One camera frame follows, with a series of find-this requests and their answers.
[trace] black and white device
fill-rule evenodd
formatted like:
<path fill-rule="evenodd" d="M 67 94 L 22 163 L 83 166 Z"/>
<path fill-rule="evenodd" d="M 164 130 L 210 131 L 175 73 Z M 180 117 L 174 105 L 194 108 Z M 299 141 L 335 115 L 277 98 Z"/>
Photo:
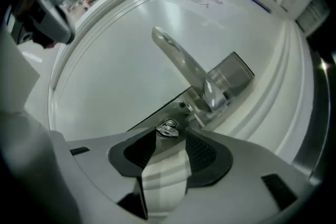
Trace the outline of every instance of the black and white device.
<path fill-rule="evenodd" d="M 62 7 L 64 0 L 17 0 L 11 15 L 15 23 L 11 35 L 17 44 L 33 40 L 44 48 L 75 38 L 75 27 Z"/>

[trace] silver lever handle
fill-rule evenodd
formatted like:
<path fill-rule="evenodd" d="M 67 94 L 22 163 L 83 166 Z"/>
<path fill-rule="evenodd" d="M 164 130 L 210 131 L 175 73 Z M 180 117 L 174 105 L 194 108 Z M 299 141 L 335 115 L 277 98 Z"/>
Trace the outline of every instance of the silver lever handle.
<path fill-rule="evenodd" d="M 160 27 L 153 27 L 152 39 L 194 88 L 207 111 L 215 112 L 226 105 L 227 99 L 220 88 L 180 44 Z"/>

